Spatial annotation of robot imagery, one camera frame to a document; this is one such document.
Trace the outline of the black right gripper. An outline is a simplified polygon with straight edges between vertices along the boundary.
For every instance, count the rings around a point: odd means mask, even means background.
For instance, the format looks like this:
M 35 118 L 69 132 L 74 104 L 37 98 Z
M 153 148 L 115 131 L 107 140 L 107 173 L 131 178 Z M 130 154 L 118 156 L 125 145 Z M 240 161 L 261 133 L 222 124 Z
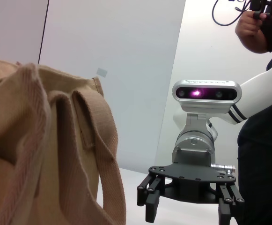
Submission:
M 230 167 L 212 165 L 209 152 L 176 149 L 173 163 L 152 166 L 137 186 L 137 205 L 145 206 L 145 221 L 155 221 L 160 197 L 188 203 L 218 203 L 219 225 L 242 220 L 245 201 Z

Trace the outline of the bare person hand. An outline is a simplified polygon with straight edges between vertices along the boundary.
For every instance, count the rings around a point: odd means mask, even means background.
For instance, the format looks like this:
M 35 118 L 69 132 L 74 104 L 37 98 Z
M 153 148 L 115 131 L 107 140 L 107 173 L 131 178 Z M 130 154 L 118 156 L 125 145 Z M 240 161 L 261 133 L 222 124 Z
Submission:
M 246 11 L 240 19 L 240 31 L 244 36 L 256 36 L 263 21 L 268 17 L 267 14 L 261 13 L 258 18 L 254 17 L 254 11 Z

